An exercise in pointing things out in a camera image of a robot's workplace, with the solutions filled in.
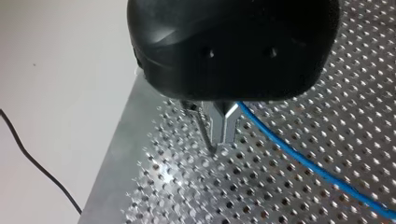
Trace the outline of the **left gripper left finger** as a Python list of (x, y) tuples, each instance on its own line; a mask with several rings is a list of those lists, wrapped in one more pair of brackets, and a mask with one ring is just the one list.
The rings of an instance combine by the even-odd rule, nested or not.
[(222, 142), (224, 113), (221, 102), (203, 102), (204, 113), (210, 121), (210, 140), (213, 145)]

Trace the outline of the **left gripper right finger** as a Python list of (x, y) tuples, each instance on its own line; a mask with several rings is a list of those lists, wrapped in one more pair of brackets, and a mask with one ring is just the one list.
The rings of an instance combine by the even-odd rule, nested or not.
[(242, 111), (236, 102), (224, 104), (223, 143), (232, 143), (235, 138), (236, 124)]

